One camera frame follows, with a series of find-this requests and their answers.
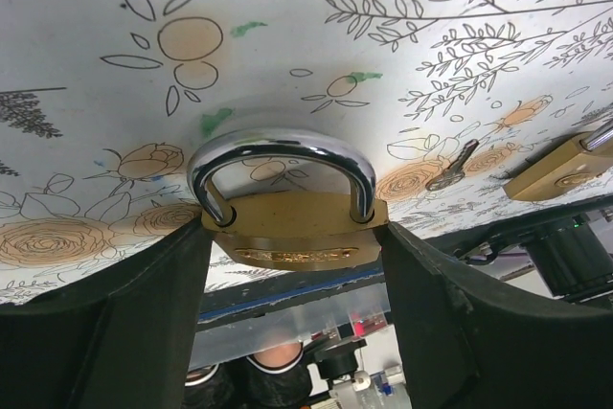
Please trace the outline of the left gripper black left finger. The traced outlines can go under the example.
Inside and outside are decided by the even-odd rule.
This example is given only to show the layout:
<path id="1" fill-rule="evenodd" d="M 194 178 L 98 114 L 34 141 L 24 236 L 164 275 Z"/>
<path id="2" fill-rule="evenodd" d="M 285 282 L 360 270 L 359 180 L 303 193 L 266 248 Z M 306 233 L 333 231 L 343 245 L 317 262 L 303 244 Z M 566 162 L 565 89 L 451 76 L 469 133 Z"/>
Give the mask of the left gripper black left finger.
<path id="1" fill-rule="evenodd" d="M 211 250 L 194 219 L 93 275 L 3 304 L 2 407 L 180 407 Z"/>

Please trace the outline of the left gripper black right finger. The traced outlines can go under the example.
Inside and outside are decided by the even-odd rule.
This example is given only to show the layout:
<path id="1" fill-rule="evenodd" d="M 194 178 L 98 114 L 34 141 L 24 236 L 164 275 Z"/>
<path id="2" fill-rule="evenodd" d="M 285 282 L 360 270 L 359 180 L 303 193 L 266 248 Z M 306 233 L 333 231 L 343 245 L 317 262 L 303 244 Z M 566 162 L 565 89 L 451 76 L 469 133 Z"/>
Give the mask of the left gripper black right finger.
<path id="1" fill-rule="evenodd" d="M 611 406 L 610 311 L 502 283 L 395 223 L 375 235 L 414 407 Z"/>

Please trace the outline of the small brass padlock shackle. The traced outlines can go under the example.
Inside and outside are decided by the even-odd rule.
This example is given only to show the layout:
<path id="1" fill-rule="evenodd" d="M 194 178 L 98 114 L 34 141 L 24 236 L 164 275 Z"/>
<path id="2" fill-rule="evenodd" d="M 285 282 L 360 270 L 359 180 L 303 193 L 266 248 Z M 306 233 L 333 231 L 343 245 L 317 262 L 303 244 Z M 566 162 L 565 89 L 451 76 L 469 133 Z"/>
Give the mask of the small brass padlock shackle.
<path id="1" fill-rule="evenodd" d="M 351 191 L 287 191 L 226 199 L 214 176 L 243 160 L 307 160 L 342 173 Z M 306 129 L 240 129 L 203 144 L 188 164 L 187 181 L 203 227 L 238 263 L 285 271 L 326 271 L 376 261 L 376 233 L 389 222 L 375 196 L 375 169 L 357 148 Z"/>

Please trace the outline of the long shackle brass padlock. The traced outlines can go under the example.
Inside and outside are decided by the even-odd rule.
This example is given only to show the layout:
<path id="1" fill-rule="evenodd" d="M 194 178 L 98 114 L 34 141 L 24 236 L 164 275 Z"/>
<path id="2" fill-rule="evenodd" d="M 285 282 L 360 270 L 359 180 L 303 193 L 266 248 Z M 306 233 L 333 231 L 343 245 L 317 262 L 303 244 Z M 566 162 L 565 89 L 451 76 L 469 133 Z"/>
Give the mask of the long shackle brass padlock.
<path id="1" fill-rule="evenodd" d="M 612 168 L 612 121 L 582 132 L 523 170 L 503 190 L 510 200 L 546 201 L 562 196 Z"/>

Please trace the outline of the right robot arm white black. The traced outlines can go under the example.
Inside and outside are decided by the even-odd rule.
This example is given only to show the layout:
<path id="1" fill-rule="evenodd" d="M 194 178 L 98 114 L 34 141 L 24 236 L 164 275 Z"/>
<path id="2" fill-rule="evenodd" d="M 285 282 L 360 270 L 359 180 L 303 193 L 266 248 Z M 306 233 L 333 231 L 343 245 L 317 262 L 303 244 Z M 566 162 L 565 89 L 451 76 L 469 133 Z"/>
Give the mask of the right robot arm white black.
<path id="1" fill-rule="evenodd" d="M 485 266 L 518 248 L 554 297 L 589 304 L 612 296 L 612 252 L 590 227 L 586 212 L 544 211 L 493 224 L 452 251 L 457 259 Z"/>

